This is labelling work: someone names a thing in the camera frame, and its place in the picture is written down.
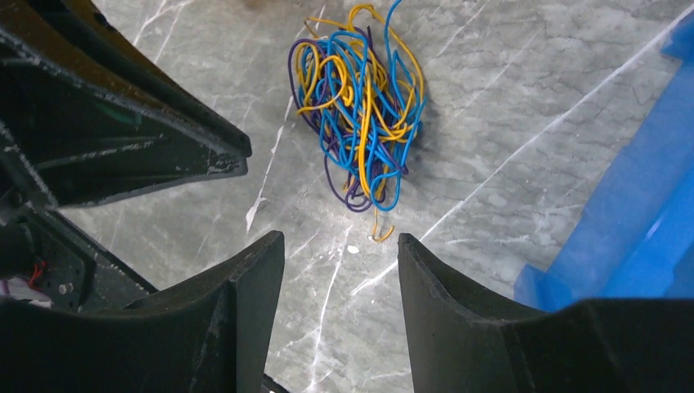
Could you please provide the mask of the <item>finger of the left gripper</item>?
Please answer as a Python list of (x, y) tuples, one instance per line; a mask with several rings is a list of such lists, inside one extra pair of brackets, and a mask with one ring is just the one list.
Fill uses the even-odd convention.
[(137, 50), (91, 1), (16, 2), (16, 51), (31, 69), (142, 113), (219, 154), (250, 138)]

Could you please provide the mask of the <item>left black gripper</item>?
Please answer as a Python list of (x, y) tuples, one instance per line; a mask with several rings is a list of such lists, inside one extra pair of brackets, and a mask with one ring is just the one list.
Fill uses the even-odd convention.
[(1, 296), (88, 312), (155, 293), (64, 215), (39, 208), (99, 206), (242, 176), (246, 161), (29, 68), (16, 27), (2, 28), (1, 175), (14, 187), (1, 186)]

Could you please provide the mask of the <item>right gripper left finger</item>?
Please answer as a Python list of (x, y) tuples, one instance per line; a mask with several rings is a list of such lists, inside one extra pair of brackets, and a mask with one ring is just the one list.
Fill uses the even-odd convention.
[(271, 231), (123, 309), (1, 303), (4, 392), (279, 392), (266, 375), (285, 266)]

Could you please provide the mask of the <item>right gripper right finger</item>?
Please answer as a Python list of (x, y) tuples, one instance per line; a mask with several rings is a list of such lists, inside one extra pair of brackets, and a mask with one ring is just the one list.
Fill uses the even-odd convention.
[(399, 283), (417, 392), (690, 392), (691, 300), (587, 299), (554, 313), (479, 284), (409, 233)]

